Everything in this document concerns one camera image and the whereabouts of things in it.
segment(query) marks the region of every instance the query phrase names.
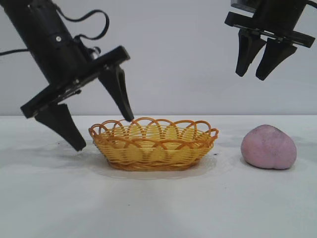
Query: woven basket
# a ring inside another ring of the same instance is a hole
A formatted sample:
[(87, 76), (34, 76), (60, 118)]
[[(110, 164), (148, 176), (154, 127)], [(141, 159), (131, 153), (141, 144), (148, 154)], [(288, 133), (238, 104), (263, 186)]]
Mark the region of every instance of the woven basket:
[[(126, 171), (186, 170), (213, 148), (219, 133), (206, 121), (139, 118), (129, 125), (122, 122), (95, 124), (89, 133), (109, 164)], [(208, 130), (198, 130), (199, 126)]]

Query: black robotic arm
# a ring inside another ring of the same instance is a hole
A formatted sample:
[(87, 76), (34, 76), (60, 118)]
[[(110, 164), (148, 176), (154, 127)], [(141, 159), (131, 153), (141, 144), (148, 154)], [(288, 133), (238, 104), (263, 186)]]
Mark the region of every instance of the black robotic arm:
[[(127, 121), (133, 119), (129, 104), (124, 71), (120, 64), (130, 56), (124, 47), (99, 56), (98, 47), (87, 48), (81, 38), (97, 40), (109, 27), (109, 17), (101, 10), (94, 10), (80, 19), (67, 18), (51, 0), (0, 0), (0, 5), (19, 33), (27, 49), (6, 52), (2, 55), (29, 51), (49, 86), (21, 107), (26, 118), (35, 118), (62, 136), (77, 151), (85, 140), (74, 124), (66, 104), (59, 104), (81, 88), (98, 78), (110, 93)], [(106, 17), (105, 28), (94, 38), (85, 35), (72, 37), (60, 16), (79, 22), (94, 13)]]
[[(231, 6), (253, 13), (253, 17), (229, 12), (225, 24), (240, 28), (236, 73), (244, 76), (259, 51), (266, 45), (256, 76), (265, 80), (300, 45), (310, 48), (315, 38), (294, 31), (310, 0), (231, 0)], [(261, 36), (268, 36), (267, 42)]]

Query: basket handle loop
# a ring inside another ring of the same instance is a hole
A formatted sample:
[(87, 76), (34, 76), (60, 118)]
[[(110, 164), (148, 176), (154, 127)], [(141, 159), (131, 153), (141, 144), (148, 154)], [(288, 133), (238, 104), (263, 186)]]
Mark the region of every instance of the basket handle loop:
[[(196, 135), (197, 135), (197, 123), (192, 121), (192, 120), (179, 120), (177, 122), (175, 122), (175, 124), (181, 124), (181, 123), (189, 123), (189, 125), (186, 127), (186, 129), (189, 129), (191, 128), (192, 126), (194, 126), (194, 136), (193, 136), (193, 139), (196, 138)], [(185, 131), (186, 130), (183, 130), (181, 135), (180, 135), (180, 138), (183, 138), (183, 135), (185, 134)]]

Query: black plastic part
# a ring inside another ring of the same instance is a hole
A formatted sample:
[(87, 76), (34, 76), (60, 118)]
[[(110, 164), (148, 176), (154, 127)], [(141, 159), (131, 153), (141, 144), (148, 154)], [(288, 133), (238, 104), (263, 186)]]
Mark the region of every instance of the black plastic part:
[[(47, 88), (21, 107), (26, 118), (35, 117), (68, 141), (75, 150), (82, 150), (86, 146), (85, 140), (76, 128), (67, 105), (59, 103), (79, 94), (80, 88), (99, 77), (125, 119), (133, 119), (124, 71), (119, 67), (130, 59), (124, 47), (119, 46), (94, 59), (92, 50), (80, 39), (84, 35), (72, 38), (52, 0), (0, 0), (0, 5), (49, 82)], [(108, 24), (109, 21), (103, 32), (91, 39), (102, 37)]]
[[(229, 12), (227, 15), (227, 18), (225, 20), (225, 24), (231, 27), (238, 27), (245, 30), (249, 30), (250, 32), (254, 32), (256, 35), (264, 35), (265, 32), (269, 32), (271, 34), (275, 34), (276, 32), (279, 32), (279, 29), (276, 28), (276, 26), (264, 26), (263, 23), (256, 21), (255, 19), (239, 15), (234, 12)], [(272, 37), (280, 38), (281, 35), (272, 35)], [(315, 38), (300, 32), (292, 31), (287, 35), (283, 35), (282, 38), (287, 39), (287, 41), (293, 42), (294, 44), (298, 44), (307, 48), (310, 48)]]
[(297, 47), (291, 44), (268, 39), (262, 61), (257, 70), (257, 78), (262, 81), (265, 80), (279, 64), (294, 54), (296, 50)]
[(294, 31), (308, 0), (256, 0), (253, 17), (229, 12), (225, 24), (240, 28), (239, 57), (236, 73), (243, 76), (264, 43), (261, 35), (268, 36), (264, 57), (257, 77), (265, 80), (286, 58), (296, 52), (293, 44), (310, 48), (315, 38)]
[(6, 14), (50, 84), (87, 63), (51, 0), (4, 2)]
[(239, 31), (239, 56), (236, 68), (236, 73), (243, 76), (259, 51), (266, 44), (260, 36), (250, 34), (246, 30)]
[[(117, 66), (128, 59), (130, 59), (130, 56), (128, 55), (125, 48), (119, 46), (100, 58), (87, 63), (84, 67), (69, 72), (69, 74), (64, 76), (64, 80), (61, 83), (49, 85), (31, 101), (23, 105), (21, 110), (26, 118), (34, 117), (41, 110), (46, 109), (48, 105), (52, 103), (60, 103), (66, 98), (80, 93), (79, 89), (81, 87), (98, 78), (99, 75), (103, 74), (103, 72), (108, 67), (111, 67), (112, 65)], [(108, 81), (106, 84), (108, 85), (108, 88), (111, 88), (109, 84), (116, 83), (118, 81), (115, 79), (117, 75), (108, 74), (108, 76), (109, 78), (107, 78), (106, 75), (103, 75), (102, 83), (104, 85), (104, 82)], [(117, 105), (122, 105), (122, 102), (120, 101), (128, 102), (125, 87), (121, 88), (121, 90), (112, 90), (111, 94)], [(126, 107), (129, 107), (128, 103), (124, 103), (124, 108)], [(124, 110), (121, 107), (120, 110), (123, 110), (124, 112), (130, 112), (131, 108)]]
[(99, 81), (112, 96), (125, 120), (132, 121), (134, 117), (125, 87), (124, 71), (120, 68), (120, 66), (110, 66), (107, 70), (101, 73)]
[(46, 110), (39, 112), (35, 116), (35, 120), (58, 133), (76, 151), (85, 148), (85, 139), (74, 124), (66, 104), (49, 106)]

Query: pink ball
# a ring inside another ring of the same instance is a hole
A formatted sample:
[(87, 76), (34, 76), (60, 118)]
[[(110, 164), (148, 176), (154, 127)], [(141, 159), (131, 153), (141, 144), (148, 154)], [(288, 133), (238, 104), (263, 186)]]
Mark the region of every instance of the pink ball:
[(289, 169), (297, 158), (294, 141), (271, 125), (251, 130), (242, 141), (241, 153), (247, 163), (262, 169)]

